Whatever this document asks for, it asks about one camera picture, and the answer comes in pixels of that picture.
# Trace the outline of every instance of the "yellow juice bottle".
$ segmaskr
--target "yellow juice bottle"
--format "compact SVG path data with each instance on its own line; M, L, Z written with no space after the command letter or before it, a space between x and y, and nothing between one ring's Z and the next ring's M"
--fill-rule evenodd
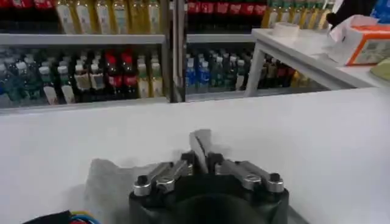
M308 0L305 11L300 19L299 26L301 29L312 29L316 19L316 0Z
M116 33L130 33L129 6L125 0L113 0L112 10Z
M96 34L100 32L93 0L77 0L76 12L79 17L82 34Z
M284 22L288 23L291 21L292 17L292 6L293 6L293 1L292 0L283 0L282 3L282 8L278 12L278 22Z
M97 0L95 7L101 34L114 34L113 12L109 0Z
M279 0L271 0L261 22L261 28L274 28L280 7Z
M77 17L74 1L58 0L55 3L55 9L57 10L64 33L80 33L80 23Z
M327 21L327 15L332 12L333 6L335 6L335 0L328 1L328 4L325 7L324 12L322 13L321 19L318 22L318 29L328 29L329 23Z
M305 0L295 0L290 23L299 25L304 10Z
M130 7L132 30L134 33L149 33L149 16L142 0L133 0Z

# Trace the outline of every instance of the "white table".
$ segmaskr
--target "white table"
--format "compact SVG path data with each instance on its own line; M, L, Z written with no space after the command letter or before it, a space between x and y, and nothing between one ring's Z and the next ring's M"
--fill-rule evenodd
M79 209L93 158L123 167L166 161L189 149L189 132L210 128L228 158L279 172L291 206L310 223L388 224L389 94L364 88L2 115L0 223Z
M296 39L273 37L271 29L253 29L256 39L246 96L254 96L269 54L329 89L390 87L390 82L370 73L370 66L345 67L327 57L333 45L326 32L300 30Z

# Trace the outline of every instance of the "orange box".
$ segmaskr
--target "orange box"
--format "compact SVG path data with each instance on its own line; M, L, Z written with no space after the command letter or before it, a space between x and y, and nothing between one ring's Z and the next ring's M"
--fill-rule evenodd
M376 65L390 57L390 26L348 27L328 56L347 66Z

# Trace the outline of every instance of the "tape roll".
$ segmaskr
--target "tape roll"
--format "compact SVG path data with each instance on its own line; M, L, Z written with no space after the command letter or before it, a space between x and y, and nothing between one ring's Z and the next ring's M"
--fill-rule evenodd
M291 23L275 23L272 35L275 37L290 37L298 36L299 26Z

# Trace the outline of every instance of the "store shelf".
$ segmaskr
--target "store shelf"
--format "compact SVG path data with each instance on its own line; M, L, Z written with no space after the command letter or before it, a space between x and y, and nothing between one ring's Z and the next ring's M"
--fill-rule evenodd
M162 44L164 35L62 35L0 33L1 45Z
M255 42L251 34L188 34L187 43L248 43Z

